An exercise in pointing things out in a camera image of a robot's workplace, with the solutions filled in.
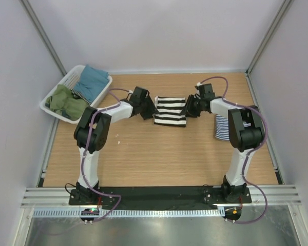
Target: plastic basket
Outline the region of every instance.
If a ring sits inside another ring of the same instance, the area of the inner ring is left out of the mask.
[[[57,85],[64,85],[66,86],[68,89],[73,89],[75,84],[77,82],[79,82],[80,80],[80,75],[83,71],[83,69],[85,68],[85,66],[83,65],[77,65],[75,66],[74,68],[72,68],[71,71],[69,71],[65,76],[64,78],[62,78],[62,80],[57,84]],[[92,102],[92,104],[90,106],[92,107],[97,107],[98,104],[104,99],[104,97],[106,96],[107,92],[108,92],[108,89],[113,81],[112,77],[111,76],[108,76],[108,79],[109,79],[109,82],[108,84],[106,85],[106,87],[102,90],[102,92],[96,97],[96,99]],[[46,107],[46,100],[49,96],[51,96],[55,90],[57,89],[57,86],[55,86],[49,93],[48,95],[46,95],[46,97],[41,101],[40,103],[40,108],[42,110],[44,110],[46,113],[60,119],[60,120],[63,120],[63,121],[66,121],[66,122],[69,122],[71,124],[77,124],[79,123],[80,121],[80,118],[77,119],[77,120],[70,120],[70,119],[67,119],[59,114],[56,114],[55,112],[51,111],[49,108]]]

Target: clothing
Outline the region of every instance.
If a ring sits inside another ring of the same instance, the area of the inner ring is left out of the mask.
[[[88,103],[75,99],[67,87],[58,85],[53,95],[47,98],[46,107],[65,118],[77,120],[88,107]]]
[[[185,98],[156,97],[155,106],[159,113],[154,116],[154,125],[186,127],[186,115],[181,114],[185,105]]]
[[[106,71],[86,65],[80,75],[79,82],[72,89],[72,93],[75,98],[82,98],[90,105],[107,86],[108,82]]]
[[[245,127],[248,127],[250,124],[243,123]],[[229,127],[228,119],[222,117],[221,115],[216,115],[216,127],[215,127],[215,137],[218,140],[229,141]]]

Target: folded striped shirt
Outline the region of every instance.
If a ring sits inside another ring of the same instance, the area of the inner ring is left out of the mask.
[[[248,123],[243,123],[245,127],[250,126]],[[221,115],[216,115],[216,139],[229,141],[228,119]]]
[[[185,105],[185,98],[155,97],[159,113],[154,116],[154,125],[186,127],[186,115],[181,114]]]

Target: wooden tabletop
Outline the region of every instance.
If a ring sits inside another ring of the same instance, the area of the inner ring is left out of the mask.
[[[114,75],[112,86],[150,91],[150,96],[185,97],[194,94],[197,82],[211,76],[229,80],[226,98],[244,105],[253,100],[244,73],[225,74],[142,74]],[[225,81],[210,81],[216,96],[222,95]],[[119,98],[125,92],[116,92]],[[115,104],[107,96],[100,107]],[[201,186],[220,185],[229,168],[233,148],[214,138],[214,115],[202,112],[188,118],[186,128],[157,126],[140,115],[111,124],[107,143],[100,152],[100,186]],[[80,174],[80,155],[73,133],[76,125],[59,122],[53,144],[45,187],[76,183]],[[258,150],[251,162],[248,179],[257,184],[277,184],[267,146]]]

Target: white wall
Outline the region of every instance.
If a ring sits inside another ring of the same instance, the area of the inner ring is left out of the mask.
[[[282,0],[30,0],[63,65],[245,70]]]
[[[294,1],[252,77],[283,178],[308,215],[308,0]]]
[[[0,0],[0,246],[11,246],[53,122],[39,102],[61,75],[16,0]]]

